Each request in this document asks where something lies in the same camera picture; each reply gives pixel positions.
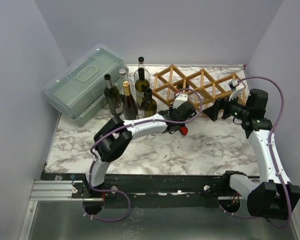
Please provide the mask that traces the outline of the dark red wine bottle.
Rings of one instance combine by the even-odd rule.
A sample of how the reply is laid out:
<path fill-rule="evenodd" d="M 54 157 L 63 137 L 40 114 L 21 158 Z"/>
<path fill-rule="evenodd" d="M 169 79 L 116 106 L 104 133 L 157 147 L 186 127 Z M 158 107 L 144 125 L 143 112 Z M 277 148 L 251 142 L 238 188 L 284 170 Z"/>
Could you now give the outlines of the dark red wine bottle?
<path fill-rule="evenodd" d="M 138 107 L 136 101 L 132 95 L 130 83 L 128 81 L 123 82 L 123 115 L 126 120 L 137 120 L 139 118 Z"/>

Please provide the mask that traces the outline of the green bottle white label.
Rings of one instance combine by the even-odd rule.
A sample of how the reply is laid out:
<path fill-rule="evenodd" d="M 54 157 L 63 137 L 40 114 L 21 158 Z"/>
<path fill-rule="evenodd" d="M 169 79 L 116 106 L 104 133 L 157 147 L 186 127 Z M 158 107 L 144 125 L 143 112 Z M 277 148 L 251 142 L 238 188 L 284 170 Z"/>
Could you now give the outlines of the green bottle white label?
<path fill-rule="evenodd" d="M 157 102 L 153 99 L 153 92 L 151 88 L 145 90 L 145 97 L 141 103 L 141 116 L 148 118 L 157 113 Z"/>

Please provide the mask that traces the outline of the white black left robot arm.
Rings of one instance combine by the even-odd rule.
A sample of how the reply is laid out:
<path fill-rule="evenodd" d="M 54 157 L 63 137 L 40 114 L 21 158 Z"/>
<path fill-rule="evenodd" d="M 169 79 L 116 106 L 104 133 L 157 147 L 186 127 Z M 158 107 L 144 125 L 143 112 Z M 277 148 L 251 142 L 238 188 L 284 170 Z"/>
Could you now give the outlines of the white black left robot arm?
<path fill-rule="evenodd" d="M 122 120 L 118 116 L 111 118 L 94 136 L 94 144 L 90 148 L 94 160 L 86 174 L 87 182 L 83 191 L 91 198 L 100 194 L 101 184 L 105 181 L 111 162 L 123 155 L 132 140 L 152 134 L 171 133 L 194 121 L 201 113 L 216 121 L 219 110 L 213 105 L 204 110 L 199 109 L 197 113 L 194 106 L 186 100 L 178 107 L 171 106 L 168 110 L 161 110 L 146 118 L 135 120 Z"/>

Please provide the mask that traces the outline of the green wine bottle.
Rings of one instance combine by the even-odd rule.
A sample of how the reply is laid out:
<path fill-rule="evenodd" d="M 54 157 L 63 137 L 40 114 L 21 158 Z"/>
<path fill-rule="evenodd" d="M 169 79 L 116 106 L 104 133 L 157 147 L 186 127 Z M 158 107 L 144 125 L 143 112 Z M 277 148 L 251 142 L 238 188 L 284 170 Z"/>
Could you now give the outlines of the green wine bottle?
<path fill-rule="evenodd" d="M 136 103 L 138 109 L 141 110 L 141 104 L 145 98 L 146 89 L 150 87 L 149 81 L 145 78 L 145 69 L 139 67 L 138 70 L 138 79 L 135 81 L 135 94 L 136 94 Z"/>

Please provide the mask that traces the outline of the green bottle Italia label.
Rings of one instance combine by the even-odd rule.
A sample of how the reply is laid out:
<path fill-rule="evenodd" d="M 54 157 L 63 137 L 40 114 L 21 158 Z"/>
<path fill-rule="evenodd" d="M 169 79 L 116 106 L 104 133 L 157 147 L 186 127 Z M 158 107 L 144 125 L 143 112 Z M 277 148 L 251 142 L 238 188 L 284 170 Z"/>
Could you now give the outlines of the green bottle Italia label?
<path fill-rule="evenodd" d="M 113 85 L 110 74 L 105 74 L 104 79 L 106 82 L 104 96 L 110 112 L 113 116 L 120 116 L 123 113 L 123 102 L 120 91 L 117 86 Z"/>

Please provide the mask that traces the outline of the clear flask bottle black cap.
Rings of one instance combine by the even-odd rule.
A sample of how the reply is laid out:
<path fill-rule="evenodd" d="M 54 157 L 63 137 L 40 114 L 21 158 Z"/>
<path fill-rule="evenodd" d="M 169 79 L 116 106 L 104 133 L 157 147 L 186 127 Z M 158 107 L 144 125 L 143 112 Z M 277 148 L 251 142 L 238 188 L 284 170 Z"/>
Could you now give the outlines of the clear flask bottle black cap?
<path fill-rule="evenodd" d="M 148 80 L 150 82 L 151 81 L 151 75 L 150 75 L 149 71 L 145 67 L 145 59 L 144 59 L 143 56 L 140 56 L 138 58 L 138 68 L 137 68 L 137 70 L 133 74 L 134 81 L 137 81 L 139 79 L 139 73 L 138 73 L 138 69 L 139 68 L 143 68 L 144 69 L 144 77 L 145 77 L 146 80 Z"/>

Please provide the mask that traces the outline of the clear glass bottle blue cap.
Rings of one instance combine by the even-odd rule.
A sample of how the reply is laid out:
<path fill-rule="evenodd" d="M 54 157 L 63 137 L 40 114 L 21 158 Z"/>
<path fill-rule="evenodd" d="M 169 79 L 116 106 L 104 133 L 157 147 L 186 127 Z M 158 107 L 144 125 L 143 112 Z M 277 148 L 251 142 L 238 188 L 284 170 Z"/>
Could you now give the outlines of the clear glass bottle blue cap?
<path fill-rule="evenodd" d="M 123 88 L 123 83 L 124 82 L 129 82 L 129 76 L 128 76 L 129 70 L 126 68 L 121 68 L 119 70 L 119 80 L 118 80 L 118 86 L 120 88 Z"/>

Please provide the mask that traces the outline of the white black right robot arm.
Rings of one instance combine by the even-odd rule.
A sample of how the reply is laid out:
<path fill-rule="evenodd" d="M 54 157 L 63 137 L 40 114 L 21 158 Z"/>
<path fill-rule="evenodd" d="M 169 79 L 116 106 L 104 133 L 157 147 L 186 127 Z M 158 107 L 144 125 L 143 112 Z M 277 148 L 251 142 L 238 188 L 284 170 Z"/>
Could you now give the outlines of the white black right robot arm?
<path fill-rule="evenodd" d="M 251 216 L 288 220 L 300 199 L 300 187 L 292 184 L 281 164 L 276 149 L 272 122 L 265 118 L 268 93 L 252 89 L 246 104 L 239 103 L 241 90 L 225 97 L 223 119 L 235 117 L 254 151 L 259 171 L 259 183 L 244 174 L 232 174 L 220 183 L 220 191 L 231 196 L 238 192 L 247 203 Z"/>

